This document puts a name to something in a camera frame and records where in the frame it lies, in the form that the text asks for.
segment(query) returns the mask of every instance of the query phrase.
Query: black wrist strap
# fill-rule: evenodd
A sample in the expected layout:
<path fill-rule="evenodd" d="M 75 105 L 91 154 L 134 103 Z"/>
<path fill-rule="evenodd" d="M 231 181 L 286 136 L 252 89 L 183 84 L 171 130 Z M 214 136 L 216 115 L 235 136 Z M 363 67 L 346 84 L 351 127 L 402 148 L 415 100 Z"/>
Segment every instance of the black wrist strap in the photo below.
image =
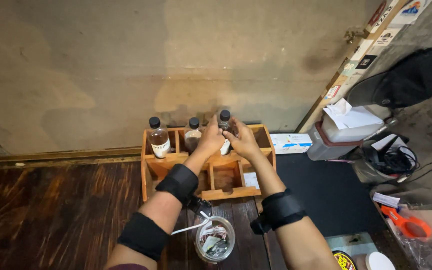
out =
<path fill-rule="evenodd" d="M 157 191 L 171 193 L 184 206 L 198 188 L 198 176 L 183 164 L 176 164 L 157 186 Z"/>
<path fill-rule="evenodd" d="M 136 212 L 124 226 L 117 243 L 158 261 L 169 238 L 152 219 Z"/>
<path fill-rule="evenodd" d="M 250 224 L 257 235 L 263 235 L 270 229 L 276 230 L 286 224 L 291 224 L 306 216 L 303 206 L 289 188 L 284 192 L 268 196 L 262 202 L 260 216 Z"/>

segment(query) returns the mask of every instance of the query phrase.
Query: black bottle cap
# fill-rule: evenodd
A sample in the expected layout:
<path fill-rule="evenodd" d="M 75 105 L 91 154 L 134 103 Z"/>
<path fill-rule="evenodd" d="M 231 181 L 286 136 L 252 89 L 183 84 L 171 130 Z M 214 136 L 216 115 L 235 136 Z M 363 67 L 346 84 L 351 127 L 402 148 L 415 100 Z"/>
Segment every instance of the black bottle cap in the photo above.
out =
<path fill-rule="evenodd" d="M 151 128 L 159 128 L 161 126 L 161 121 L 156 116 L 149 118 L 149 126 Z"/>
<path fill-rule="evenodd" d="M 192 129 L 197 129 L 199 127 L 199 119 L 196 117 L 189 119 L 189 127 Z"/>
<path fill-rule="evenodd" d="M 231 118 L 231 113 L 229 110 L 224 109 L 221 111 L 221 114 L 219 115 L 219 119 L 221 119 L 221 121 L 227 122 L 230 120 L 230 118 Z"/>

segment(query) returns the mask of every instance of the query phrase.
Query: white box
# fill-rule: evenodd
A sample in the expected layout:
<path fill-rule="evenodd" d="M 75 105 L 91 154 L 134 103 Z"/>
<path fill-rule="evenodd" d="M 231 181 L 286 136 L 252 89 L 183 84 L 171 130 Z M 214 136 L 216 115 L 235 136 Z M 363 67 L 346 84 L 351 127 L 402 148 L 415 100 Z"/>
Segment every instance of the white box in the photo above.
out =
<path fill-rule="evenodd" d="M 269 134 L 274 150 L 278 154 L 304 153 L 313 144 L 308 134 L 277 133 Z"/>

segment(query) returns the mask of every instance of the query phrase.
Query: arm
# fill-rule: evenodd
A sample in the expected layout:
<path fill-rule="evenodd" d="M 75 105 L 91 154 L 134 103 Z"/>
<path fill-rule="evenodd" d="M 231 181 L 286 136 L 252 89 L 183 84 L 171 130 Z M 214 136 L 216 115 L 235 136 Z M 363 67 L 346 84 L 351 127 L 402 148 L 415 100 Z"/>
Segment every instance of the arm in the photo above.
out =
<path fill-rule="evenodd" d="M 216 116 L 210 120 L 196 150 L 184 161 L 183 165 L 195 175 L 201 171 L 206 160 L 218 151 L 224 144 L 224 137 L 218 129 Z M 183 204 L 171 193 L 156 191 L 151 198 L 138 210 L 139 213 L 150 218 L 166 234 L 173 232 L 174 226 L 181 212 Z M 157 269 L 155 260 L 141 254 L 123 244 L 116 244 L 105 269 L 120 264 L 139 264 L 149 270 Z"/>
<path fill-rule="evenodd" d="M 286 186 L 259 149 L 251 129 L 237 119 L 233 118 L 233 121 L 239 138 L 226 131 L 223 135 L 234 150 L 254 167 L 262 197 L 284 192 Z M 281 226 L 275 232 L 288 269 L 341 269 L 326 240 L 309 217 Z"/>

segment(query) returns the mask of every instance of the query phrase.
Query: wooden table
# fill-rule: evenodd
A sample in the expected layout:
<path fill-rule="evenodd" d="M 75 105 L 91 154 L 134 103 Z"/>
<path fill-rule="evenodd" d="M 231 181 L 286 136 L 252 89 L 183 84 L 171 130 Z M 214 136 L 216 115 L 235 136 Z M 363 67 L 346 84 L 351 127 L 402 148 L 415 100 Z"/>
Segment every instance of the wooden table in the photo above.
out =
<path fill-rule="evenodd" d="M 102 269 L 141 205 L 140 162 L 0 169 L 0 269 Z M 237 242 L 217 265 L 201 261 L 190 232 L 171 237 L 160 269 L 285 269 L 273 232 L 255 235 L 254 197 L 213 201 Z M 194 222 L 185 209 L 176 228 Z"/>

